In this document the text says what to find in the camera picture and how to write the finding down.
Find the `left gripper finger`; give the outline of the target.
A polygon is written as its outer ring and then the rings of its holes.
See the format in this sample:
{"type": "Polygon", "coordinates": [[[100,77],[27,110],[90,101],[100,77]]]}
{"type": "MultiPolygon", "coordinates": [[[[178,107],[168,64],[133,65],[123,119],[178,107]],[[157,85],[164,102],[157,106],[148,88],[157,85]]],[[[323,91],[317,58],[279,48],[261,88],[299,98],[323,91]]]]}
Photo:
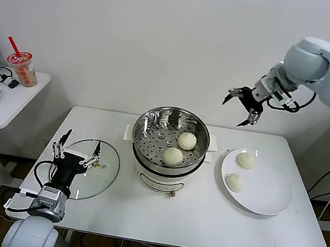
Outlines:
{"type": "Polygon", "coordinates": [[[60,139],[58,141],[53,142],[52,154],[55,159],[59,159],[59,158],[63,159],[65,157],[63,149],[64,149],[65,142],[67,142],[68,137],[70,136],[71,132],[72,132],[71,129],[68,130],[64,135],[62,135],[62,137],[60,137],[60,139]]]}
{"type": "Polygon", "coordinates": [[[96,164],[100,164],[100,156],[101,156],[101,141],[98,141],[98,144],[96,145],[95,150],[93,151],[93,155],[85,159],[82,162],[82,166],[84,168],[93,168],[96,164]]]}

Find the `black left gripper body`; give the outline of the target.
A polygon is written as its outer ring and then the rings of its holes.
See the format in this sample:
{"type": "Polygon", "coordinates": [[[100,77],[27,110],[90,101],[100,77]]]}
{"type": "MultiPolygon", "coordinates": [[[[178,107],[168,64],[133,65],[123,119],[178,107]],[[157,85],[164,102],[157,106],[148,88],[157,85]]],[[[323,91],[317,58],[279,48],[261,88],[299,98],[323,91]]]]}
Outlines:
{"type": "Polygon", "coordinates": [[[77,174],[85,173],[85,157],[64,151],[63,158],[55,158],[56,171],[53,174],[50,186],[59,189],[69,190],[73,179],[77,174]]]}

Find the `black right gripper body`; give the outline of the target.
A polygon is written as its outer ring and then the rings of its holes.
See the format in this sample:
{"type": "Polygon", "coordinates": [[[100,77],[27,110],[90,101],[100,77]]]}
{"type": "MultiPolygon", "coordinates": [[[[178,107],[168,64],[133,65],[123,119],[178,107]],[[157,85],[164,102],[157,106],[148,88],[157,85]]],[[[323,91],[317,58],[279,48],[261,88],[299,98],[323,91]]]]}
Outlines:
{"type": "Polygon", "coordinates": [[[242,103],[243,107],[247,110],[254,110],[262,112],[264,110],[262,102],[256,101],[253,98],[253,91],[249,87],[242,88],[242,97],[240,102],[242,103]]]}

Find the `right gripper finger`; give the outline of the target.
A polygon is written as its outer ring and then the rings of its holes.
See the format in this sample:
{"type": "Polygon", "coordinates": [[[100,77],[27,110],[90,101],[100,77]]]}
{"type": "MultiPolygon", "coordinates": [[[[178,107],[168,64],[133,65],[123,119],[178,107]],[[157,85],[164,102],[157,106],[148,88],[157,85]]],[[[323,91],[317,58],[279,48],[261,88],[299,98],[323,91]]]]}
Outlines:
{"type": "Polygon", "coordinates": [[[258,122],[260,117],[261,117],[261,113],[255,111],[254,109],[250,109],[247,119],[244,120],[243,122],[240,122],[237,125],[237,127],[244,127],[247,125],[250,125],[250,126],[256,125],[256,123],[258,122]]]}
{"type": "Polygon", "coordinates": [[[236,97],[236,98],[242,98],[243,97],[243,89],[240,88],[232,88],[228,91],[228,95],[224,98],[224,101],[222,102],[222,105],[224,105],[225,103],[227,103],[229,100],[231,100],[232,98],[236,97]]]}

